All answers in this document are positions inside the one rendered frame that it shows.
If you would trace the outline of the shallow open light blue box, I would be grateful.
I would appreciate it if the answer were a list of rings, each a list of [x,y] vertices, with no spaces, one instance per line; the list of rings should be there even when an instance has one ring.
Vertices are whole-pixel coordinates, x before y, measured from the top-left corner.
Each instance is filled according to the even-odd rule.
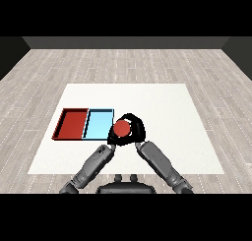
[[[105,141],[113,125],[112,108],[91,108],[83,130],[84,141]]]

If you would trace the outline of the shallow open red box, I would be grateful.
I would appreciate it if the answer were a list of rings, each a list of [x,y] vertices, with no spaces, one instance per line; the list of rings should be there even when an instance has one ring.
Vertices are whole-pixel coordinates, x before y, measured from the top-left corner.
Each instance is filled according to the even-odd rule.
[[[87,108],[64,108],[52,135],[54,141],[80,141],[83,138]]]

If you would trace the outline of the dark grey robot body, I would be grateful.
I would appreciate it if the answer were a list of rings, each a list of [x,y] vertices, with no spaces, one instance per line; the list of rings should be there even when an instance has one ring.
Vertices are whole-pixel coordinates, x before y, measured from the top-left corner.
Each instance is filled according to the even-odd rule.
[[[114,181],[102,186],[96,190],[97,194],[155,194],[156,190],[153,186],[149,186],[138,181],[136,174],[130,175],[129,182],[122,181],[122,175],[116,174]]]

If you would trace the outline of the small red can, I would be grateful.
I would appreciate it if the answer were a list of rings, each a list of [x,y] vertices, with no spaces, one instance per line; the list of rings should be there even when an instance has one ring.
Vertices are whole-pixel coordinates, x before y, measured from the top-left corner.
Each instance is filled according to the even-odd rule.
[[[125,120],[118,120],[114,126],[113,131],[118,137],[126,137],[130,134],[130,124]]]

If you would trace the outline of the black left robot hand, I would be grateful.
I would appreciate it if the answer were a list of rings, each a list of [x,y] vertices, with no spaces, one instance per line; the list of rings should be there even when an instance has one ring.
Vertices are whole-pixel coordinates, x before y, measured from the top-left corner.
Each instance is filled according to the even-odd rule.
[[[134,137],[133,137],[133,131],[132,131],[131,125],[130,125],[131,132],[128,136],[118,137],[113,131],[114,124],[111,126],[111,128],[109,130],[108,137],[107,137],[107,143],[109,145],[116,145],[116,146],[120,146],[120,147],[126,146],[128,144],[132,144],[134,142]]]

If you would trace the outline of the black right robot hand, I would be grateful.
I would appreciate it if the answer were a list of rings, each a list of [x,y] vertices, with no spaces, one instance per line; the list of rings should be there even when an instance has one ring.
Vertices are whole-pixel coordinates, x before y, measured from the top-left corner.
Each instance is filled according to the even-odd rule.
[[[125,120],[130,123],[132,131],[133,131],[133,137],[134,137],[133,143],[141,143],[145,140],[146,138],[145,126],[143,124],[143,121],[140,118],[138,118],[136,115],[132,113],[127,113],[127,114],[124,114],[118,120]]]

